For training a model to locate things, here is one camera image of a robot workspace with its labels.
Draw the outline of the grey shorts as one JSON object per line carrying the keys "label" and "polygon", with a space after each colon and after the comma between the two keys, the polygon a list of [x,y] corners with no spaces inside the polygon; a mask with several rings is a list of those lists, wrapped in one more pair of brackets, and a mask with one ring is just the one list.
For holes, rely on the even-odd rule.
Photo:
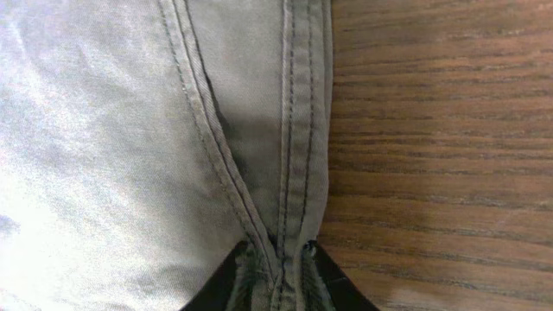
{"label": "grey shorts", "polygon": [[1,4],[1,307],[333,310],[328,1]]}

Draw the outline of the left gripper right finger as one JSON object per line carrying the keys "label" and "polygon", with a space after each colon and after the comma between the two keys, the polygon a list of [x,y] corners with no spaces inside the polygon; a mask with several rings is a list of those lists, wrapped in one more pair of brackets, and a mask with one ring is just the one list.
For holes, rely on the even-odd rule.
{"label": "left gripper right finger", "polygon": [[339,265],[314,240],[312,249],[317,276],[321,279],[325,294],[336,311],[379,311],[346,276]]}

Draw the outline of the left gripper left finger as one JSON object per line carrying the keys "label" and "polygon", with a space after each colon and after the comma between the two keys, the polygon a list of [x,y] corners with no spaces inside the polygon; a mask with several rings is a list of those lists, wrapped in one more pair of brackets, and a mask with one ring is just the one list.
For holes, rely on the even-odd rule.
{"label": "left gripper left finger", "polygon": [[210,276],[201,290],[179,311],[224,311],[237,277],[237,257],[247,248],[239,242]]}

